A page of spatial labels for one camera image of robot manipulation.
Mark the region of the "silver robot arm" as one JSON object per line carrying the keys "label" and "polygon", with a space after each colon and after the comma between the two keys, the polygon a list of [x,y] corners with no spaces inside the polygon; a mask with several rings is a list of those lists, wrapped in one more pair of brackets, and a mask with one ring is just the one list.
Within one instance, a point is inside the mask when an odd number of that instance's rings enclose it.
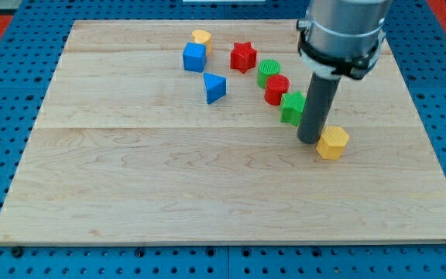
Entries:
{"label": "silver robot arm", "polygon": [[300,59],[326,80],[361,80],[375,66],[391,0],[311,0],[297,20]]}

